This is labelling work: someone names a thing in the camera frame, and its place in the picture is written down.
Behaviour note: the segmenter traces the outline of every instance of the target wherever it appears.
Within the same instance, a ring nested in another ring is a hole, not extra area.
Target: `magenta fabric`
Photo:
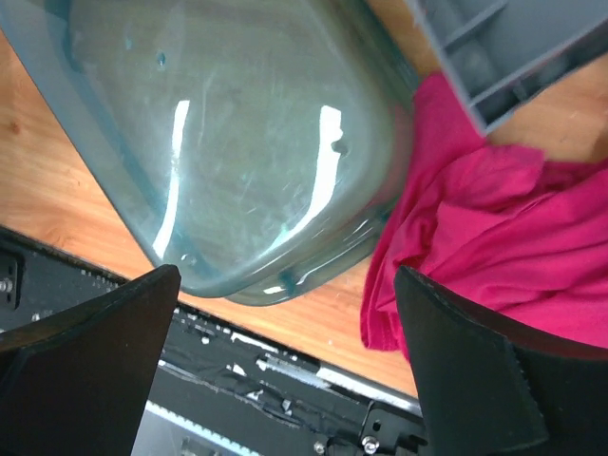
[[[441,74],[414,105],[405,193],[365,285],[365,346],[408,356],[393,289],[408,265],[529,326],[608,348],[608,161],[488,144]]]

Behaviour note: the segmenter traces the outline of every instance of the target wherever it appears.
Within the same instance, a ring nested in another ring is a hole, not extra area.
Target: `gray organizer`
[[[608,51],[608,0],[406,1],[484,133]]]

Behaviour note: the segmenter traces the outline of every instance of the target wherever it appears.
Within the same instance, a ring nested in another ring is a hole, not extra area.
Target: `wooden surface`
[[[402,0],[372,0],[395,41],[422,75],[437,69]],[[10,46],[0,39],[0,223],[134,277],[150,264],[48,110]],[[560,160],[608,152],[608,58],[520,109],[492,135],[497,143],[543,147]],[[268,309],[182,296],[188,303],[295,349],[399,390],[415,393],[399,353],[365,351],[359,307],[368,262],[324,287]]]

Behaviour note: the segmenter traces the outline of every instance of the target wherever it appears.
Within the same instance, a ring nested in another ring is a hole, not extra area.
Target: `wooden table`
[[[403,0],[370,0],[421,75],[438,68]],[[0,223],[127,277],[150,263],[87,171],[4,38],[0,39]],[[608,57],[546,90],[496,131],[496,143],[559,160],[608,155]],[[322,360],[415,394],[399,353],[359,339],[364,261],[324,287],[267,309],[183,295],[189,304]]]

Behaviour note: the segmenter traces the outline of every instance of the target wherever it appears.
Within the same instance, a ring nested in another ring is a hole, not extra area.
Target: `red towel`
[[[408,356],[392,283],[406,264],[529,326],[608,348],[608,161],[488,144],[443,75],[414,105],[405,193],[366,281],[365,346]]]

